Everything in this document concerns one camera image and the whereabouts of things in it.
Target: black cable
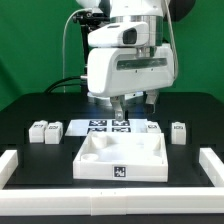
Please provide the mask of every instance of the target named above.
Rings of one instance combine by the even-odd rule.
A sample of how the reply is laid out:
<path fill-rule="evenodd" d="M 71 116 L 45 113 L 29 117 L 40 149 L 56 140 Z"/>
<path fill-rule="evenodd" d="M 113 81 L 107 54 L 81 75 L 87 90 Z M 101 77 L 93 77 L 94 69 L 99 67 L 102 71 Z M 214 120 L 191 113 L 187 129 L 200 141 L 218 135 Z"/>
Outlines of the black cable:
<path fill-rule="evenodd" d="M 61 84 L 61 85 L 56 85 L 53 86 L 51 89 L 48 90 L 48 92 L 45 93 L 51 93 L 54 89 L 59 88 L 59 87 L 66 87 L 66 86 L 80 86 L 78 83 L 72 83 L 72 84 Z"/>
<path fill-rule="evenodd" d="M 44 93 L 49 93 L 49 91 L 51 91 L 51 89 L 54 88 L 55 86 L 57 86 L 58 84 L 63 83 L 63 82 L 67 82 L 67 81 L 71 81 L 71 80 L 80 80 L 80 77 L 77 77 L 77 76 L 71 76 L 71 77 L 68 77 L 68 78 L 64 78 L 64 79 L 58 80 L 58 81 L 56 81 L 55 83 L 53 83 L 52 85 L 50 85 L 50 86 L 44 91 Z"/>

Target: black table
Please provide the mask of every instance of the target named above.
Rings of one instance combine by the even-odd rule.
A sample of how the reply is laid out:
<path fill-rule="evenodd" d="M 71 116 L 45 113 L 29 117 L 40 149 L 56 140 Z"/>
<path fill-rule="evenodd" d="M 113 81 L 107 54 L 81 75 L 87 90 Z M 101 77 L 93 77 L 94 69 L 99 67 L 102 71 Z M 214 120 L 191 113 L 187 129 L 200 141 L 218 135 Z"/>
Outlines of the black table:
<path fill-rule="evenodd" d="M 129 118 L 146 118 L 142 105 L 128 108 Z M 224 104 L 205 93 L 161 93 L 156 113 L 165 134 L 169 163 L 168 183 L 73 180 L 72 161 L 84 137 L 63 136 L 59 145 L 30 144 L 34 121 L 61 121 L 66 131 L 72 119 L 113 119 L 114 111 L 93 105 L 79 93 L 27 94 L 0 112 L 0 153 L 17 149 L 19 166 L 5 189 L 209 187 L 213 186 L 198 163 L 200 147 L 211 147 L 224 159 Z M 171 123 L 185 122 L 187 144 L 172 145 Z M 221 223 L 224 215 L 127 215 L 0 217 L 0 223 Z"/>

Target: white tray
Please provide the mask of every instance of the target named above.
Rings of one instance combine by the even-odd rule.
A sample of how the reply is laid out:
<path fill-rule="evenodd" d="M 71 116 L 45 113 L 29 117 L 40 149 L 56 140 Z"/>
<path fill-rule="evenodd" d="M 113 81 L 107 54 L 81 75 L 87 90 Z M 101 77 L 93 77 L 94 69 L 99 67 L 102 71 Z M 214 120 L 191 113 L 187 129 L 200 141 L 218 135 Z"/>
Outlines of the white tray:
<path fill-rule="evenodd" d="M 90 132 L 73 161 L 73 178 L 167 182 L 164 135 Z"/>

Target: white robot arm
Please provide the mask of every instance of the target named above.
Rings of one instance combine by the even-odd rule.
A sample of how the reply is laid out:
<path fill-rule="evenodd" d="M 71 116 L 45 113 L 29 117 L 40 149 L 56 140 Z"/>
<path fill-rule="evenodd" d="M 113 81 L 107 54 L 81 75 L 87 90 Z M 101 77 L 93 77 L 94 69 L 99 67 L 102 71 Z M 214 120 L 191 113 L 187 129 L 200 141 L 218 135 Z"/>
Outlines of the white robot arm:
<path fill-rule="evenodd" d="M 99 7 L 102 1 L 77 0 L 83 7 Z M 111 9 L 111 23 L 88 36 L 94 47 L 88 58 L 88 88 L 95 96 L 110 97 L 116 120 L 123 120 L 125 94 L 146 91 L 146 101 L 153 104 L 152 93 L 171 86 L 177 77 L 173 36 L 172 50 L 162 43 L 170 0 L 104 1 Z"/>

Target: green backdrop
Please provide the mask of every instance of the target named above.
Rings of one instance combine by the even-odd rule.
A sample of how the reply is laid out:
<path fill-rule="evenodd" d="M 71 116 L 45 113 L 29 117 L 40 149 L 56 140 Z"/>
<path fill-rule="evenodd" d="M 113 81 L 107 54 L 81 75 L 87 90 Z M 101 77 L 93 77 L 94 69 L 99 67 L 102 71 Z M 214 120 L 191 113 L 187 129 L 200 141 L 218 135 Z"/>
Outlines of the green backdrop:
<path fill-rule="evenodd" d="M 74 0 L 0 1 L 0 109 L 62 78 L 64 25 L 77 9 Z M 223 0 L 197 0 L 190 14 L 173 24 L 180 72 L 163 91 L 207 92 L 224 102 L 223 21 Z M 164 35 L 168 38 L 166 28 Z M 71 22 L 65 76 L 82 71 L 80 27 Z"/>

